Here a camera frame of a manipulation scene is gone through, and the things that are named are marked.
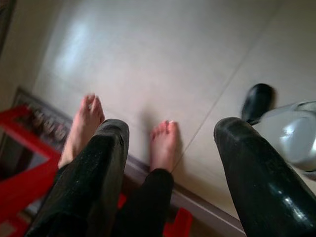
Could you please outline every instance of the tile floor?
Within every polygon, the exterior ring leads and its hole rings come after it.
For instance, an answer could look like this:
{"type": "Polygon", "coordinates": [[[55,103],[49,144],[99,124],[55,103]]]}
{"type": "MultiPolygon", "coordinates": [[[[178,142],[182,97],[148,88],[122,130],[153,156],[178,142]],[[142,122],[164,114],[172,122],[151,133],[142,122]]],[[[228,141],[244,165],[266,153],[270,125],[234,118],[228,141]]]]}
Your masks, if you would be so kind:
{"type": "MultiPolygon", "coordinates": [[[[213,140],[265,82],[277,105],[316,99],[313,0],[18,0],[0,59],[0,109],[17,86],[72,116],[95,92],[130,126],[148,163],[148,134],[179,122],[175,181],[237,217],[213,140]]],[[[307,181],[316,192],[316,185],[307,181]]]]}

